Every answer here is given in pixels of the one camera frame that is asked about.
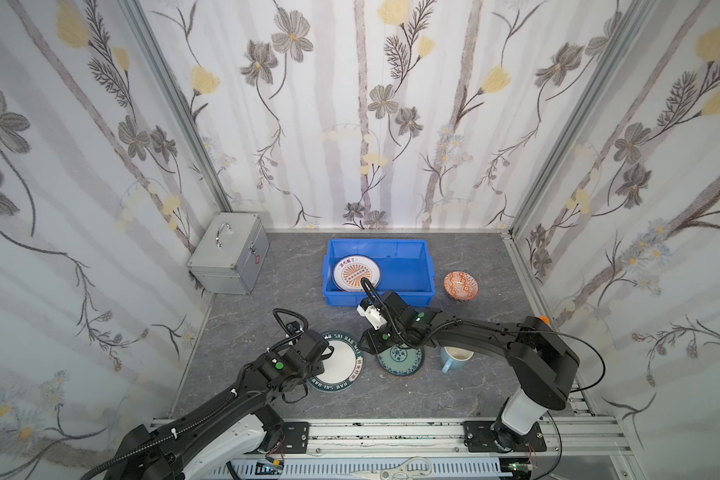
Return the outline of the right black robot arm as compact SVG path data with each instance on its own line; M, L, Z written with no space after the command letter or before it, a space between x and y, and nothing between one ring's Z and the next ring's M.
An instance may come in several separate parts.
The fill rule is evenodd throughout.
M420 350L453 347L504 359L519 387L505 401L488 428L487 448L509 453L528 446L538 421L546 413L566 408L580 359L565 342L573 336L554 331L541 317L528 316L519 323L466 320L440 309L414 307L393 291L377 292L366 278L366 294L359 314L371 327L361 336L359 348L379 355L392 347Z

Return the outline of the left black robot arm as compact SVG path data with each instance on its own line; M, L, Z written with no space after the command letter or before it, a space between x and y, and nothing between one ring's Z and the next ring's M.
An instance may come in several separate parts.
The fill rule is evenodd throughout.
M190 413L153 431L139 426L124 437L113 458L82 475L93 479L185 479L192 460L211 443L252 415L265 429L282 420L271 408L278 397L324 372L334 348L308 320L276 308L273 316L287 337L245 364L233 383Z

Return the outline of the green rim white plate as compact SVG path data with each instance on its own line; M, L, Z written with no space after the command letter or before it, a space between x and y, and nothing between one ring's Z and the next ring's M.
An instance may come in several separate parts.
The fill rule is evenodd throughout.
M309 384L325 393L338 393L350 388L359 378L364 365L358 340L341 331L323 334L333 353L323 361L324 371L309 379Z

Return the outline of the teal patterned small plate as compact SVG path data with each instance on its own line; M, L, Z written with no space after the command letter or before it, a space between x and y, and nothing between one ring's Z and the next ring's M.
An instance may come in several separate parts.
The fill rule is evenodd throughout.
M393 346L376 356L381 368L396 377L409 377L416 374L424 363L422 350L407 346Z

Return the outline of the blue plastic bin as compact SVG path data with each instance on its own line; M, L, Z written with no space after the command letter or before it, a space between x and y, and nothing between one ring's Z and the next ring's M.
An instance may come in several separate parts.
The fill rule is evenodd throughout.
M323 294L333 307L357 307L365 292L341 291L333 281L333 268L346 256L362 255L381 269L378 293L394 291L408 304L426 307L436 293L434 263L428 243L420 239L332 239L323 262Z

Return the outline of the orange sunburst plate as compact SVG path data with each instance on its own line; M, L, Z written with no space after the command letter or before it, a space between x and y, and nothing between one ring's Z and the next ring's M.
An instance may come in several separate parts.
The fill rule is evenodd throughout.
M351 255L341 258L333 268L333 281L341 291L362 291L362 280L367 279L374 287L381 281L379 265L369 257Z

